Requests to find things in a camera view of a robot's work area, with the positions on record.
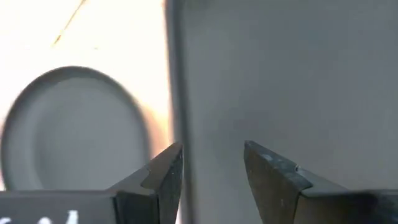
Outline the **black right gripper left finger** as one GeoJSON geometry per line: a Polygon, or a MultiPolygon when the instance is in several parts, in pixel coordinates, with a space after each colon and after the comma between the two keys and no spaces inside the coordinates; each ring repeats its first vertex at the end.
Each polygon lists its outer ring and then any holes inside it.
{"type": "Polygon", "coordinates": [[[3,191],[1,223],[175,223],[182,177],[183,146],[175,142],[105,190],[3,191]]]}

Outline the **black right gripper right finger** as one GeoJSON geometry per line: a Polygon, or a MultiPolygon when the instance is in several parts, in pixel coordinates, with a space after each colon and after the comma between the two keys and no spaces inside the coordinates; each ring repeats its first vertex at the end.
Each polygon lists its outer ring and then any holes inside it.
{"type": "Polygon", "coordinates": [[[349,190],[254,141],[248,182],[264,224],[397,224],[396,190],[349,190]]]}

